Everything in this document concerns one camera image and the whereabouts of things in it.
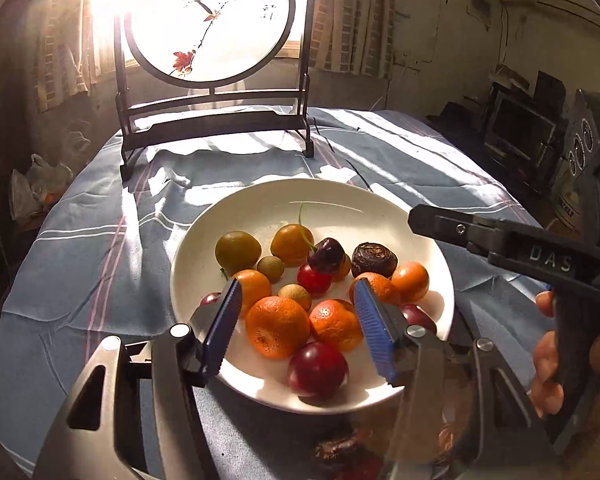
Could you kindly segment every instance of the tangerine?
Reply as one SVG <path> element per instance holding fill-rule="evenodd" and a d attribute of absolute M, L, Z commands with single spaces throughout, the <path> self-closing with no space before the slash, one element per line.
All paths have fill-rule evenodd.
<path fill-rule="evenodd" d="M 424 298 L 429 291 L 429 273 L 418 262 L 404 262 L 391 277 L 405 303 L 414 303 Z"/>
<path fill-rule="evenodd" d="M 349 312 L 356 313 L 356 309 L 353 307 L 353 304 L 349 303 L 349 301 L 344 300 L 334 300 L 341 304 L 344 308 L 346 308 Z"/>
<path fill-rule="evenodd" d="M 240 315 L 246 316 L 249 309 L 262 298 L 271 295 L 271 283 L 261 272 L 252 269 L 241 270 L 234 278 L 242 285 L 242 307 Z"/>
<path fill-rule="evenodd" d="M 353 350 L 364 339 L 356 315 L 348 310 L 347 301 L 325 300 L 309 316 L 313 336 L 339 352 Z"/>
<path fill-rule="evenodd" d="M 287 267 L 299 267 L 306 261 L 314 243 L 314 235 L 300 224 L 289 224 L 280 228 L 271 241 L 271 254 L 279 257 Z"/>
<path fill-rule="evenodd" d="M 349 287 L 349 299 L 351 301 L 353 301 L 354 286 L 358 280 L 362 280 L 363 278 L 366 278 L 366 280 L 369 282 L 369 285 L 380 301 L 394 305 L 400 304 L 400 292 L 398 292 L 398 289 L 395 288 L 395 285 L 388 278 L 382 276 L 381 274 L 376 274 L 375 272 L 363 272 L 354 278 L 354 280 L 351 282 L 351 286 Z"/>
<path fill-rule="evenodd" d="M 309 339 L 310 324 L 297 301 L 279 296 L 262 298 L 244 319 L 247 338 L 269 359 L 285 359 L 299 351 Z"/>
<path fill-rule="evenodd" d="M 340 266 L 340 269 L 333 275 L 334 282 L 341 282 L 351 272 L 351 258 L 349 258 L 348 254 L 345 254 L 344 256 L 344 261 Z"/>

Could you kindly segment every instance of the metal screw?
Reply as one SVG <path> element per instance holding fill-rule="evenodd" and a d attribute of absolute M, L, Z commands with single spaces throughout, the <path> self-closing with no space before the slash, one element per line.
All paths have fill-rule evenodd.
<path fill-rule="evenodd" d="M 173 325 L 169 332 L 173 337 L 184 337 L 189 333 L 189 325 L 185 325 L 184 323 L 180 323 L 178 325 Z"/>
<path fill-rule="evenodd" d="M 485 337 L 478 339 L 475 344 L 483 352 L 491 352 L 493 350 L 493 341 Z"/>
<path fill-rule="evenodd" d="M 110 335 L 102 340 L 102 343 L 100 343 L 100 346 L 102 346 L 107 351 L 111 351 L 111 350 L 117 350 L 118 348 L 120 348 L 121 344 L 122 344 L 122 341 L 120 340 L 120 338 L 117 335 Z"/>
<path fill-rule="evenodd" d="M 420 325 L 411 325 L 407 327 L 407 334 L 411 337 L 422 337 L 427 333 L 427 330 Z"/>

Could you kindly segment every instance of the plum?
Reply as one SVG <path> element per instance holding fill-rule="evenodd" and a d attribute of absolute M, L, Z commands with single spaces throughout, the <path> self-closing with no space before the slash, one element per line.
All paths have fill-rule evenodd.
<path fill-rule="evenodd" d="M 209 303 L 215 303 L 218 301 L 220 297 L 220 292 L 212 292 L 211 294 L 207 294 L 204 298 L 200 300 L 200 306 L 208 305 Z"/>
<path fill-rule="evenodd" d="M 298 397 L 329 399 L 346 382 L 349 365 L 327 343 L 305 345 L 289 361 L 287 383 Z"/>
<path fill-rule="evenodd" d="M 420 325 L 434 334 L 438 332 L 436 322 L 433 321 L 426 312 L 421 310 L 419 306 L 414 305 L 413 303 L 405 303 L 400 306 L 400 310 L 407 320 L 407 323 L 410 325 Z"/>

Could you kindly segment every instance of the cherry stem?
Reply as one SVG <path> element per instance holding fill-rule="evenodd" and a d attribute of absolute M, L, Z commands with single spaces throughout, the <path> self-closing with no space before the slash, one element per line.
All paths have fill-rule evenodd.
<path fill-rule="evenodd" d="M 300 203 L 300 211 L 298 212 L 298 224 L 300 224 L 300 226 L 304 227 L 302 225 L 302 206 L 304 205 L 304 202 Z M 302 231 L 302 229 L 300 229 L 300 235 L 302 237 L 302 239 L 307 243 L 307 245 L 309 245 L 309 247 L 311 247 L 311 249 L 313 251 L 315 251 L 318 247 L 314 244 L 312 244 L 307 238 L 306 236 L 304 236 L 304 231 Z"/>

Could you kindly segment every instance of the speaker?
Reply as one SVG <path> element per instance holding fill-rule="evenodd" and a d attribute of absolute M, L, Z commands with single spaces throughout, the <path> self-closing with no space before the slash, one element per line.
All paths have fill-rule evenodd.
<path fill-rule="evenodd" d="M 600 94 L 578 90 L 564 156 L 582 209 L 584 241 L 600 246 Z"/>

